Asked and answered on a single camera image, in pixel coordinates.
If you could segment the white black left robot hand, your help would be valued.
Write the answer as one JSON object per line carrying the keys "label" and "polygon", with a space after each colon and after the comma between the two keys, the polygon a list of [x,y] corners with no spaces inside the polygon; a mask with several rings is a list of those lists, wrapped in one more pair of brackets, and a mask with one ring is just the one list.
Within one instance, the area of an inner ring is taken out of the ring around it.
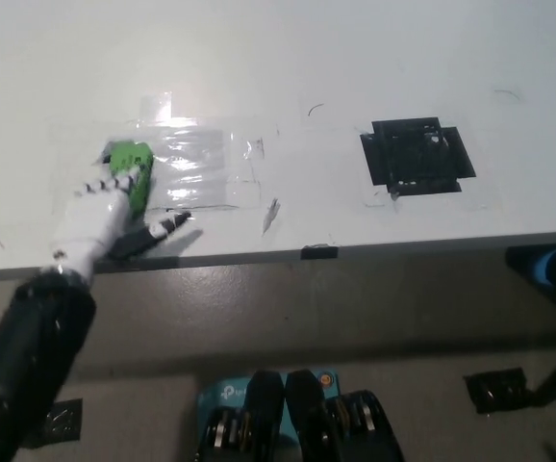
{"label": "white black left robot hand", "polygon": [[96,264],[106,257],[126,260],[158,246],[190,218],[172,214],[131,230],[131,198],[139,190],[144,169],[132,167],[117,175],[86,183],[67,203],[49,245],[45,271],[74,276],[89,285]]}

